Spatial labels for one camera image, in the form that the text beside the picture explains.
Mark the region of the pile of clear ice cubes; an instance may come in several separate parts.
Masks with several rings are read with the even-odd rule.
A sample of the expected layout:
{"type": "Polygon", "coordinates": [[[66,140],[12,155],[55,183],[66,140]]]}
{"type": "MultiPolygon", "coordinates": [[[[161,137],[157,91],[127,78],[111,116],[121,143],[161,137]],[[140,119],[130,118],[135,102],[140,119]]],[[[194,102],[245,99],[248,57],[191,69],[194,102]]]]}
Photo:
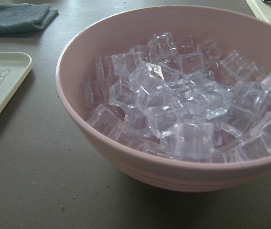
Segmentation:
{"type": "Polygon", "coordinates": [[[216,38],[154,34],[95,58],[82,84],[88,124],[147,154],[202,163],[271,156],[271,73],[216,38]]]}

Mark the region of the pink bowl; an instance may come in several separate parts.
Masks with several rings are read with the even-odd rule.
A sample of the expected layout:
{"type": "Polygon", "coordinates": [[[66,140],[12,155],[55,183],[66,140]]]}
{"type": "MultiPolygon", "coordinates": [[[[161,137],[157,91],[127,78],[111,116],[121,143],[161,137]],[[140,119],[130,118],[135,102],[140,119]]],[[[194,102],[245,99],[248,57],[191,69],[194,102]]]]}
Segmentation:
{"type": "Polygon", "coordinates": [[[223,53],[237,49],[271,71],[271,24],[241,13],[203,6],[157,6],[119,13],[87,26],[63,49],[56,86],[69,115],[88,141],[125,174],[152,186],[182,192],[226,189],[271,170],[271,156],[242,163],[208,164],[153,156],[117,143],[87,124],[81,83],[95,79],[97,56],[125,52],[147,43],[154,33],[169,31],[177,39],[216,37],[223,53]]]}

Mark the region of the grey folded cloth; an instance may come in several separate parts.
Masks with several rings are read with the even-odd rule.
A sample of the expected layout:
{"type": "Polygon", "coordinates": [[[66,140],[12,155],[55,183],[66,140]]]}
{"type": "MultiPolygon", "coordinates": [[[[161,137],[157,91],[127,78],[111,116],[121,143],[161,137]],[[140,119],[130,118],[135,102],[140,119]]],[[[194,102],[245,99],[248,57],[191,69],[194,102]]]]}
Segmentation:
{"type": "Polygon", "coordinates": [[[0,4],[0,35],[42,31],[58,14],[50,4],[0,4]]]}

